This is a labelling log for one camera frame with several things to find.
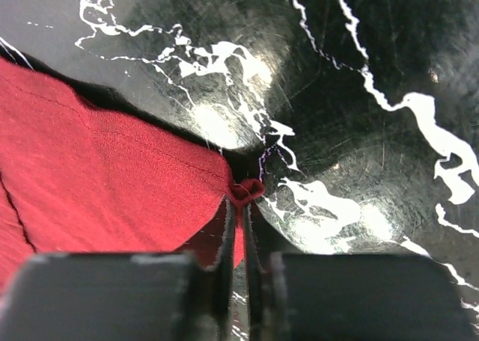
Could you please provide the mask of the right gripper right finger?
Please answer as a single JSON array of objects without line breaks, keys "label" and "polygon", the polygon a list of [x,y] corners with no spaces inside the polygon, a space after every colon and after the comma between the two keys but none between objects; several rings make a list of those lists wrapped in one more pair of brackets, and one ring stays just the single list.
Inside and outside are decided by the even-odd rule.
[{"label": "right gripper right finger", "polygon": [[473,340],[446,270],[417,254],[267,253],[242,226],[251,340]]}]

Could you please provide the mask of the dark red t shirt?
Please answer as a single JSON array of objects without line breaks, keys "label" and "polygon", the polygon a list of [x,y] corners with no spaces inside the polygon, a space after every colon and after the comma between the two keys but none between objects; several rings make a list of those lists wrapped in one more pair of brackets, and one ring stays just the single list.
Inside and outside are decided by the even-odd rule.
[{"label": "dark red t shirt", "polygon": [[263,193],[218,153],[1,61],[1,282],[36,253],[194,250],[212,265],[222,199]]}]

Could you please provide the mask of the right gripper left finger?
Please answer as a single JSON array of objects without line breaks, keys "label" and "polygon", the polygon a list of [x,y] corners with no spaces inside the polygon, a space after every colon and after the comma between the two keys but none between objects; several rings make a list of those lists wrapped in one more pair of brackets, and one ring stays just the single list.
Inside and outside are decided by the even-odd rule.
[{"label": "right gripper left finger", "polygon": [[223,199],[216,260],[180,253],[36,254],[9,283],[3,340],[226,340],[234,205]]}]

